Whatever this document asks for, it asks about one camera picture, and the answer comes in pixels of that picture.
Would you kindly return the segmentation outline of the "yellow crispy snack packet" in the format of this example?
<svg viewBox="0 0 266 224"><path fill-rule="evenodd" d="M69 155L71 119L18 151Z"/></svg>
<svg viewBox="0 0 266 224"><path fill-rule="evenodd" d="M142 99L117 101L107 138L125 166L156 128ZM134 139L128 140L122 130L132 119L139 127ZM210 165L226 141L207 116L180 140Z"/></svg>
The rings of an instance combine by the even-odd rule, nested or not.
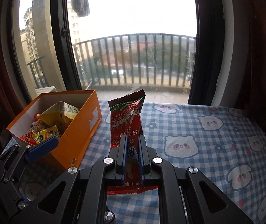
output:
<svg viewBox="0 0 266 224"><path fill-rule="evenodd" d="M56 125L53 127L46 128L38 133L32 135L32 139L36 144L42 143L51 137L60 139L60 133Z"/></svg>

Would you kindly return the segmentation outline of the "red cartoon boy snack bag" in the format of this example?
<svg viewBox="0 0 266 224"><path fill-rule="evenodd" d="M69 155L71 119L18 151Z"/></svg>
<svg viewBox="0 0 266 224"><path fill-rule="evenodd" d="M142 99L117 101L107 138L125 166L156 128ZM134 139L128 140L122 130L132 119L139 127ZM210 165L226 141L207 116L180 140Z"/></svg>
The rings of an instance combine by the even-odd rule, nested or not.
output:
<svg viewBox="0 0 266 224"><path fill-rule="evenodd" d="M33 139L33 135L36 133L41 132L42 130L44 130L46 128L46 124L39 119L39 114L36 113L33 117L34 121L33 123L30 125L29 129L27 130L27 132L20 137L21 140L31 144L31 145L36 145L36 141Z"/></svg>

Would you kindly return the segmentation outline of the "pale yellow snack bag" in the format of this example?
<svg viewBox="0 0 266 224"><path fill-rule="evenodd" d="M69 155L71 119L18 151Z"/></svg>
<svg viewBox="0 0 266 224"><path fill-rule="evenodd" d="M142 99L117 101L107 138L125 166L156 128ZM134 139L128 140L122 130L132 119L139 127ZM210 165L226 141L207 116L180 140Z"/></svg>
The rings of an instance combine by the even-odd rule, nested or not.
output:
<svg viewBox="0 0 266 224"><path fill-rule="evenodd" d="M79 108L59 101L40 114L38 118L50 127L57 126L59 131L64 133L79 111Z"/></svg>

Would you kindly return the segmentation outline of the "red clear noodle snack bag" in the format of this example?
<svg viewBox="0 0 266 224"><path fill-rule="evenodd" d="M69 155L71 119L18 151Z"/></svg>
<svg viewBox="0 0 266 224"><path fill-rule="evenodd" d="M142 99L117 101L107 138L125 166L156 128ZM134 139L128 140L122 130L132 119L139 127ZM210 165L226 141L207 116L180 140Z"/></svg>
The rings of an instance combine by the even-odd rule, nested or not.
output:
<svg viewBox="0 0 266 224"><path fill-rule="evenodd" d="M110 100L111 148L121 148L116 161L116 174L121 175L120 187L108 187L109 195L142 193L157 187L159 175L151 168L151 159L157 156L152 148L146 148L141 110L146 94L139 90Z"/></svg>

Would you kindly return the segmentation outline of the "orange cardboard box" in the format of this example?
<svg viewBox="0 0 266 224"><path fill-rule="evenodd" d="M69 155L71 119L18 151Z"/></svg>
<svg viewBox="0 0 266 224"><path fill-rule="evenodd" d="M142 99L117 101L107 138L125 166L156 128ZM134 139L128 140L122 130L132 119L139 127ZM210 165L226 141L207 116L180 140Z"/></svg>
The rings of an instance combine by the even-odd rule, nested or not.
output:
<svg viewBox="0 0 266 224"><path fill-rule="evenodd" d="M55 103L62 101L77 107L80 111L59 139L57 148L47 153L41 160L56 170L79 167L95 134L101 119L99 100L95 90L60 91L37 96L8 125L7 130L19 144L27 143L21 137L33 123L36 113L43 113Z"/></svg>

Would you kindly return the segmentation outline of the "blue checked bear tablecloth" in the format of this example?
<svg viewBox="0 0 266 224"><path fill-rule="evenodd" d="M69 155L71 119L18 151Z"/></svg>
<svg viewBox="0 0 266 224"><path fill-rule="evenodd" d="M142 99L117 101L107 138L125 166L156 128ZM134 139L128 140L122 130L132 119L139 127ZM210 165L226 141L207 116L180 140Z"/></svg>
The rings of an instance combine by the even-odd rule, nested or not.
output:
<svg viewBox="0 0 266 224"><path fill-rule="evenodd" d="M110 109L100 100L102 121L81 160L80 168L92 166L110 150ZM207 130L203 118L215 116L220 128ZM224 107L144 102L141 119L146 144L173 166L195 166L222 190L252 221L266 223L266 135L242 110ZM191 143L197 153L179 156L170 146ZM233 177L246 177L249 183ZM27 165L19 190L33 200L61 173L42 163ZM118 194L107 197L116 223L159 223L158 191Z"/></svg>

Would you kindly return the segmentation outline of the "balcony metal railing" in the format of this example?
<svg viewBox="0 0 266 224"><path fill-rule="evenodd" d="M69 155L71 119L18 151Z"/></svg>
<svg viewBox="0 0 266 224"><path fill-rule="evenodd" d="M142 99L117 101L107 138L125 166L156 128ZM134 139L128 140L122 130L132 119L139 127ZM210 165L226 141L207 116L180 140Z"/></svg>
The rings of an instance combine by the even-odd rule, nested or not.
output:
<svg viewBox="0 0 266 224"><path fill-rule="evenodd" d="M73 44L79 79L89 85L156 85L189 88L196 38L133 33Z"/></svg>

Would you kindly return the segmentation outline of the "black window frame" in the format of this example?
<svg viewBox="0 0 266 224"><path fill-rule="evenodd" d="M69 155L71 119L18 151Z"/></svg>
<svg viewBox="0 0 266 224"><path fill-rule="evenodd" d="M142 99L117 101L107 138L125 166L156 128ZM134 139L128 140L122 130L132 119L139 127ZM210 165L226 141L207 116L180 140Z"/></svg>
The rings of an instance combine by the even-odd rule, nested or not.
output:
<svg viewBox="0 0 266 224"><path fill-rule="evenodd" d="M50 0L52 34L58 65L66 90L81 90L67 16L67 0Z"/></svg>

